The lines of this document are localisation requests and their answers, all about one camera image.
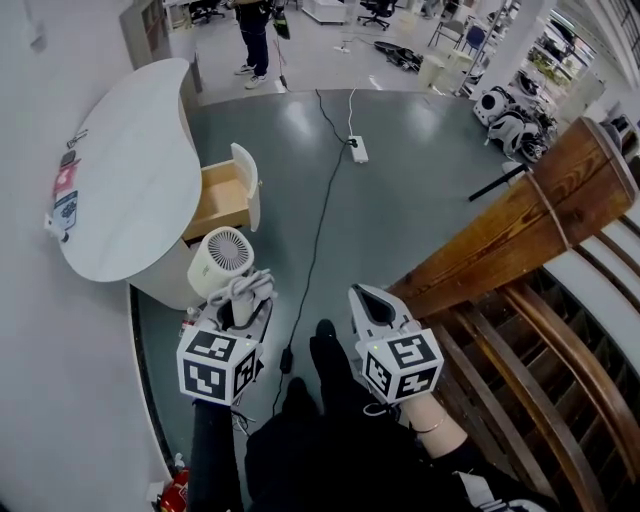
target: black shoe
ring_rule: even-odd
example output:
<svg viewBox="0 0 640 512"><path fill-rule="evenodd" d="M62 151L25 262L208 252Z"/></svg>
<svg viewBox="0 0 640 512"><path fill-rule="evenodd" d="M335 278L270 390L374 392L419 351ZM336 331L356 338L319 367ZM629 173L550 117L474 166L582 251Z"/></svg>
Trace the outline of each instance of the black shoe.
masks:
<svg viewBox="0 0 640 512"><path fill-rule="evenodd" d="M333 322L326 318L320 320L316 326L316 336L318 338L337 338L336 328L333 326Z"/></svg>

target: black cable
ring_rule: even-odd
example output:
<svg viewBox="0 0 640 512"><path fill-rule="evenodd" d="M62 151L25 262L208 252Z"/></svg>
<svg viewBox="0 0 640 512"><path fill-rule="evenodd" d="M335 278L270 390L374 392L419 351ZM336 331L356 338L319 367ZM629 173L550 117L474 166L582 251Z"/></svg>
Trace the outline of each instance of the black cable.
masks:
<svg viewBox="0 0 640 512"><path fill-rule="evenodd" d="M331 128L333 128L333 134L336 136L336 139L338 139L343 144L348 144L348 141L344 140L342 137L340 137L340 135L338 135L338 132L336 131L336 125L333 124L333 121L329 119L329 116L327 116L327 113L324 111L324 108L322 108L322 96L320 96L320 92L318 91L318 89L315 89L315 91L316 91L316 94L318 95L318 100L320 101L320 110L322 111L322 115L327 121L329 121Z"/></svg>
<svg viewBox="0 0 640 512"><path fill-rule="evenodd" d="M284 372L280 372L280 383L278 384L278 394L276 395L276 399L273 401L273 405L271 406L271 417L273 418L276 415L276 405L278 405L278 399L280 398L280 393L282 393L282 380L284 379Z"/></svg>
<svg viewBox="0 0 640 512"><path fill-rule="evenodd" d="M333 172L331 173L331 177L329 178L329 183L327 184L327 192L324 196L324 202L322 204L322 213L320 214L320 220L318 221L318 229L316 230L316 236L313 241L313 256L311 258L311 265L309 266L309 272L307 273L307 284L304 289L304 293L302 294L302 299L300 300L300 306L298 307L298 315L296 316L296 321L293 323L293 329L291 329L291 336L289 337L289 341L287 342L287 347L285 350L291 348L291 344L293 343L293 338L296 334L296 329L298 328L298 323L300 322L300 318L302 317L302 309L304 308L304 303L307 299L307 295L309 293L309 287L311 286L311 276L313 275L313 269L316 266L316 260L318 257L318 242L320 241L320 233L322 232L322 225L324 223L324 217L327 213L327 205L329 204L329 197L331 196L331 187L333 186L333 181L338 174L338 169L340 168L340 164L342 163L342 156L344 155L344 149L349 146L348 140L343 140L337 133L336 127L333 124L333 121L329 119L322 108L322 96L316 89L316 94L318 95L318 99L320 100L320 110L322 111L322 115L324 118L329 121L331 127L333 128L333 133L336 138L342 142L342 148L340 149L340 155L338 156L338 162L336 163ZM276 395L276 399L273 401L273 405L271 406L271 417L273 418L276 415L276 405L278 404L278 399L282 393L282 381L284 380L284 372L280 371L280 383L278 384L278 394Z"/></svg>
<svg viewBox="0 0 640 512"><path fill-rule="evenodd" d="M282 52L280 51L280 34L278 34L278 31L276 30L276 49L278 50L278 60L280 61L280 83L284 86L284 88L291 92L291 90L289 89L289 86L287 85L287 79L284 77L284 74L282 73Z"/></svg>

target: gray floor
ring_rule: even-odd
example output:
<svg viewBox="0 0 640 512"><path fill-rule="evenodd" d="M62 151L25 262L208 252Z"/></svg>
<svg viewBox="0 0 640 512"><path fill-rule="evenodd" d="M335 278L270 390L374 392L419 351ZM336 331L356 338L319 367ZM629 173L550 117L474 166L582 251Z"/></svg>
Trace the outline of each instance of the gray floor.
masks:
<svg viewBox="0 0 640 512"><path fill-rule="evenodd" d="M327 114L346 135L350 91L323 91ZM399 92L357 91L354 133L364 137L369 163L353 163L347 149L320 237L311 289L293 344L293 375L319 398L307 340L331 318L350 357L347 288L387 286L420 263L499 195L466 197L500 176L505 157L484 146L486 129L466 100ZM278 361L304 289L312 243L341 144L322 117L315 93L274 94L203 107L192 132L202 165L231 157L237 142L254 157L264 185L262 222L247 233L259 268L271 268L279 297L265 339L266 370L245 393L240 410L262 424L271 415ZM181 396L175 349L182 314L141 294L142 341L153 397L171 450L188 460L191 400ZM242 468L245 438L236 437Z"/></svg>
<svg viewBox="0 0 640 512"><path fill-rule="evenodd" d="M356 5L354 0L347 0L346 5L349 21L345 25L319 25L302 10L296 11L293 2L287 6L285 12L291 40L280 40L280 51L282 74L292 91L349 89L356 84L359 89L422 91L423 86L416 73L402 71L389 64L371 44L387 41L411 48L419 54L430 53L443 59L445 52L453 47L451 40L440 37L437 47L427 48L438 20L409 17L406 10L397 9L388 18L391 26L383 31L380 26L363 27L356 21L358 15L370 15L359 3ZM248 91L243 85L248 77L233 74L244 63L246 48L233 12L227 12L226 16L194 29L204 88L199 98L201 105L278 92L276 80L281 71L276 34L271 24L267 25L268 81L262 87ZM343 45L350 53L334 49ZM438 80L437 87L447 91L459 82L460 76L454 78L445 73Z"/></svg>

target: white cable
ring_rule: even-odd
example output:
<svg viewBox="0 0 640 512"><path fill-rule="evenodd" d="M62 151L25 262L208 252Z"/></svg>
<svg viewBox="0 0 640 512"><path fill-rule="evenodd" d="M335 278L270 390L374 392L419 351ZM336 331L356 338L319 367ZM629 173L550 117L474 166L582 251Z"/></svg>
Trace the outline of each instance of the white cable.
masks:
<svg viewBox="0 0 640 512"><path fill-rule="evenodd" d="M356 92L356 89L358 88L358 82L356 81L356 87L353 88L353 91L351 91L351 94L349 95L349 137L353 137L353 130L351 129L351 116L353 115L353 107L351 105L351 98L353 98L353 93Z"/></svg>
<svg viewBox="0 0 640 512"><path fill-rule="evenodd" d="M273 290L274 283L271 270L256 270L251 268L249 275L234 277L224 288L211 293L207 303L212 306L222 306L229 301L253 301L253 299L266 300L276 297Z"/></svg>

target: white wall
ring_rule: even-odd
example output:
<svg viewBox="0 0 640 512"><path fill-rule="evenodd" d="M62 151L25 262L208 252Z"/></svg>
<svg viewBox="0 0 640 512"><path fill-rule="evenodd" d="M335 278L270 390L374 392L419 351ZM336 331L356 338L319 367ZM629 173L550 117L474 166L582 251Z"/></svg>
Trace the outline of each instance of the white wall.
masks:
<svg viewBox="0 0 640 512"><path fill-rule="evenodd" d="M24 37L21 1L0 5L0 501L12 512L149 510L147 485L167 473L139 388L125 285L75 275L42 230L64 142L131 71L125 5L32 4L41 53Z"/></svg>

